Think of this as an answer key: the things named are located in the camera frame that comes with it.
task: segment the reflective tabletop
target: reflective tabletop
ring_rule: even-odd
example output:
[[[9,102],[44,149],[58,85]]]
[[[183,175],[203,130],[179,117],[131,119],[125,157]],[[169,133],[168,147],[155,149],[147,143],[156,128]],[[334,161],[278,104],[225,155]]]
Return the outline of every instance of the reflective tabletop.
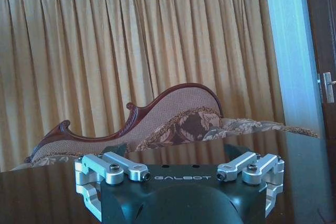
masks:
[[[221,164],[226,146],[238,146],[285,161],[284,192],[266,223],[336,223],[336,144],[318,138],[267,131],[194,142],[126,157],[144,164]],[[99,223],[75,191],[73,163],[0,173],[0,223]]]

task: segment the carved wooden frame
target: carved wooden frame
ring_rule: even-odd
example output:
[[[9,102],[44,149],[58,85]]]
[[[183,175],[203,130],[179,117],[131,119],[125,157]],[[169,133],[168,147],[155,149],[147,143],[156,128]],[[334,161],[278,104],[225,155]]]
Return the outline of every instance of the carved wooden frame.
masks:
[[[206,86],[199,84],[199,83],[184,83],[179,84],[176,86],[173,86],[164,92],[162,92],[157,98],[155,98],[150,104],[148,104],[145,107],[138,107],[132,102],[127,103],[126,108],[130,110],[129,117],[127,118],[124,127],[122,127],[117,132],[104,136],[104,137],[85,137],[80,136],[75,133],[73,133],[69,129],[70,121],[64,120],[60,124],[58,124],[55,128],[53,128],[49,133],[47,133],[44,138],[41,140],[41,142],[34,148],[31,156],[27,157],[25,159],[25,163],[29,163],[36,152],[45,144],[54,142],[54,141],[60,141],[60,140],[73,140],[73,141],[80,141],[80,142],[105,142],[110,141],[116,138],[119,138],[121,136],[124,136],[127,134],[130,130],[132,130],[137,124],[141,122],[141,120],[151,111],[151,109],[160,102],[165,96],[167,96],[169,93],[174,92],[178,89],[184,89],[184,88],[200,88],[205,91],[207,91],[209,94],[212,95],[212,97],[216,100],[220,115],[223,117],[223,110],[221,103],[219,102],[218,97],[215,95],[213,91],[211,91]]]

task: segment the wooden door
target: wooden door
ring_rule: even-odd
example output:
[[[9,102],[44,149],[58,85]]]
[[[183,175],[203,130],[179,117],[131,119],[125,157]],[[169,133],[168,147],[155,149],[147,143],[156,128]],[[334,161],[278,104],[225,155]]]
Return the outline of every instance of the wooden door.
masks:
[[[329,141],[336,142],[336,84],[333,85],[324,78],[324,73],[330,73],[331,81],[336,81],[336,0],[307,1],[317,70],[320,75],[326,137]],[[327,92],[331,87],[333,95]]]

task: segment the screw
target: screw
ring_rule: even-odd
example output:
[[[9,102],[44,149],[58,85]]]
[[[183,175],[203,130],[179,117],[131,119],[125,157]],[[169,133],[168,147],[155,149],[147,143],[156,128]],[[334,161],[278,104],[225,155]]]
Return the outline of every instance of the screw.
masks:
[[[247,169],[255,172],[258,169],[258,167],[255,164],[248,164]]]
[[[142,181],[146,182],[151,178],[151,174],[150,173],[146,173],[145,175],[143,175],[142,177]]]
[[[119,170],[120,166],[118,164],[111,164],[110,165],[110,171],[115,172]]]
[[[221,182],[224,181],[226,179],[226,174],[217,173],[217,179]]]

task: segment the door handle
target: door handle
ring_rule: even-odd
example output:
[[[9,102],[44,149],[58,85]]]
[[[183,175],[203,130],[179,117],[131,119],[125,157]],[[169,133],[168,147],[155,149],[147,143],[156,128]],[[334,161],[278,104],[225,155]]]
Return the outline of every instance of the door handle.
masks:
[[[334,100],[334,91],[332,86],[336,84],[336,81],[331,80],[331,74],[330,72],[323,73],[323,79],[324,79],[324,88],[327,95],[327,103],[333,103]]]

